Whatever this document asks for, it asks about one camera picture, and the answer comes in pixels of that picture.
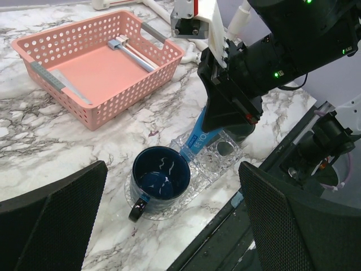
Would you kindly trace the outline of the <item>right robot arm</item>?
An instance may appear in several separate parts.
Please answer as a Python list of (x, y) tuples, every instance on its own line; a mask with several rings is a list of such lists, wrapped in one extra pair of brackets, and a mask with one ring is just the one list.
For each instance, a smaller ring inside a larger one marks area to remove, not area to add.
[(358, 51), (357, 1), (251, 1), (270, 30), (250, 46), (226, 40), (225, 67), (209, 49), (198, 74), (208, 96), (202, 129), (256, 124), (263, 95)]

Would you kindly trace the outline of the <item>blue toothpaste tube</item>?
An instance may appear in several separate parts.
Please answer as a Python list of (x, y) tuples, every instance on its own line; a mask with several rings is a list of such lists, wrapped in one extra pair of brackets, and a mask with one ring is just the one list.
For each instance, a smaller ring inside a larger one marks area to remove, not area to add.
[(198, 117), (193, 130), (188, 136), (186, 142), (180, 148), (179, 153), (184, 157), (186, 162), (193, 161), (194, 157), (221, 131), (222, 128), (212, 130), (211, 132), (205, 132), (202, 129), (206, 113), (206, 106), (202, 109), (200, 116)]

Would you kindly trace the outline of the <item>pink plastic basket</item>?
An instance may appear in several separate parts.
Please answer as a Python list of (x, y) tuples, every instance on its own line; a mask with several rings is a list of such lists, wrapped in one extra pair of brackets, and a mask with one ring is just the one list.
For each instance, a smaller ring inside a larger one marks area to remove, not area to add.
[[(159, 67), (147, 72), (109, 40), (129, 45)], [(170, 81), (184, 51), (126, 10), (57, 27), (12, 42), (29, 76), (90, 130)]]

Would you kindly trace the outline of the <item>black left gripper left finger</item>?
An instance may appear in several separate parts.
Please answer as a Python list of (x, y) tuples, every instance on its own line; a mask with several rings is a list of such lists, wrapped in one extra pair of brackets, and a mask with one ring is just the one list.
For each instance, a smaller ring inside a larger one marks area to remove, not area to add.
[(1, 270), (81, 270), (108, 168), (96, 161), (1, 202)]

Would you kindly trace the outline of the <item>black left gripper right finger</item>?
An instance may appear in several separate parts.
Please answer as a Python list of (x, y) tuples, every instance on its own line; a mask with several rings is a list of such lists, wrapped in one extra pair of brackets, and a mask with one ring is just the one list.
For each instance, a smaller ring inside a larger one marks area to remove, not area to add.
[(241, 193), (262, 270), (360, 270), (360, 210), (242, 162)]

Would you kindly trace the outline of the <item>grey toothbrush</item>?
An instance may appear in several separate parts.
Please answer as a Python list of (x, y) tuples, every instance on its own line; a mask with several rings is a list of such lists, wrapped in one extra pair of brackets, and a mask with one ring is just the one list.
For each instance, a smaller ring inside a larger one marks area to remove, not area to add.
[(143, 60), (139, 56), (132, 53), (129, 49), (127, 49), (124, 45), (120, 44), (117, 40), (109, 40), (107, 44), (112, 50), (121, 50), (124, 53), (126, 53), (129, 57), (131, 57), (138, 65), (140, 65), (147, 72), (152, 72), (155, 70), (155, 68), (153, 66), (151, 66), (149, 63), (147, 63), (145, 60)]

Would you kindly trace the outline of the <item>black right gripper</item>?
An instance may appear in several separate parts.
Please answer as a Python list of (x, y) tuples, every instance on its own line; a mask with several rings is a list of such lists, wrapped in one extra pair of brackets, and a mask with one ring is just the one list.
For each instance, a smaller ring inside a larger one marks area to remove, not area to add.
[(208, 96), (203, 131), (253, 125), (263, 115), (260, 96), (290, 82), (290, 50), (272, 33), (250, 46), (225, 37), (221, 62), (204, 50), (197, 73)]

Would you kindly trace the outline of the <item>dark blue mug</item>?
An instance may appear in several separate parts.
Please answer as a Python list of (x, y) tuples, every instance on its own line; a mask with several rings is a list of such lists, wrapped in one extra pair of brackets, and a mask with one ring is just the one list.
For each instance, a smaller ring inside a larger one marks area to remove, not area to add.
[(131, 169), (130, 197), (134, 204), (129, 220), (137, 222), (144, 213), (160, 213), (173, 206), (190, 180), (188, 162), (178, 151), (165, 146), (144, 149)]

